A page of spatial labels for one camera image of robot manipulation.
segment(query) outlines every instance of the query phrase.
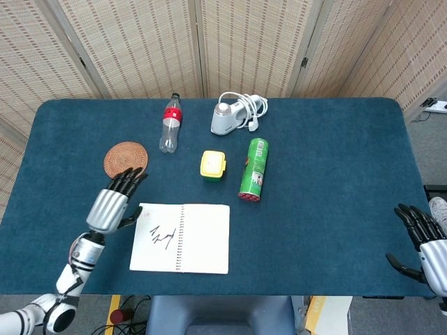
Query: green can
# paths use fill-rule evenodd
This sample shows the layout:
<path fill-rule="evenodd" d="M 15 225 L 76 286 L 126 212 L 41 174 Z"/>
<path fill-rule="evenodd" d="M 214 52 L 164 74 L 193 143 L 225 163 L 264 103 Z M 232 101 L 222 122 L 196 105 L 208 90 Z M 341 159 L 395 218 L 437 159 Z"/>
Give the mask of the green can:
<path fill-rule="evenodd" d="M 248 201 L 259 201 L 267 163 L 268 142 L 263 138 L 254 138 L 249 145 L 245 161 L 245 170 L 240 184 L 239 197 Z"/>

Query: chair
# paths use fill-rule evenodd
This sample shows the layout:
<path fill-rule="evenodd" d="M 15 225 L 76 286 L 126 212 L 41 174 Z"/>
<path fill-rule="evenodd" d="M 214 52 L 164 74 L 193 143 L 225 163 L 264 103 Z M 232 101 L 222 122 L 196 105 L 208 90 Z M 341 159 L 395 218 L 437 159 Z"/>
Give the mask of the chair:
<path fill-rule="evenodd" d="M 194 325 L 245 326 L 253 335 L 295 334 L 289 296 L 152 297 L 146 335 L 185 335 Z"/>

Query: shoe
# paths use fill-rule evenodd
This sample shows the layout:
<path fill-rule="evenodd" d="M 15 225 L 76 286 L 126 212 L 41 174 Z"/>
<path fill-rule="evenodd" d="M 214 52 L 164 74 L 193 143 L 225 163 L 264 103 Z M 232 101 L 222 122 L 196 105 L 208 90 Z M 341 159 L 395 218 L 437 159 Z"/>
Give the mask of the shoe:
<path fill-rule="evenodd" d="M 428 202 L 432 216 L 447 234 L 447 201 L 440 197 L 434 197 Z"/>

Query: open notebook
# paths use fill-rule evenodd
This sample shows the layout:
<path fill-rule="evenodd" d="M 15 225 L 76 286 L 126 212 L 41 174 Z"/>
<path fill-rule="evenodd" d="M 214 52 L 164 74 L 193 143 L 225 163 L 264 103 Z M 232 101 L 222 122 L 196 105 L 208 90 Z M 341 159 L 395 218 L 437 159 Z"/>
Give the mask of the open notebook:
<path fill-rule="evenodd" d="M 140 204 L 131 270 L 228 273 L 230 207 Z"/>

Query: handwriting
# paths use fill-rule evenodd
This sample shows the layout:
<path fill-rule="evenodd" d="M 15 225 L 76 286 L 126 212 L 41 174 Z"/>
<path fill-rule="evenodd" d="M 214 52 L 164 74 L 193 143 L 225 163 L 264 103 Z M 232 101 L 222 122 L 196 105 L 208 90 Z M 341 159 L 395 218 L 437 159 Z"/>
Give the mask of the handwriting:
<path fill-rule="evenodd" d="M 150 231 L 151 236 L 153 236 L 152 241 L 154 242 L 154 244 L 156 244 L 157 242 L 164 241 L 165 239 L 168 239 L 168 238 L 170 237 L 170 239 L 168 240 L 168 243 L 166 244 L 166 247 L 165 247 L 165 250 L 168 250 L 168 246 L 169 246 L 170 240 L 173 239 L 174 234 L 175 234 L 175 231 L 176 231 L 176 228 L 174 229 L 174 231 L 173 231 L 172 234 L 166 234 L 165 237 L 163 237 L 163 238 L 160 238 L 161 234 L 157 234 L 157 235 L 155 235 L 155 234 L 156 234 L 156 231 L 157 231 L 159 228 L 160 228 L 160 226 L 158 225 L 158 226 L 156 226 L 153 230 Z"/>

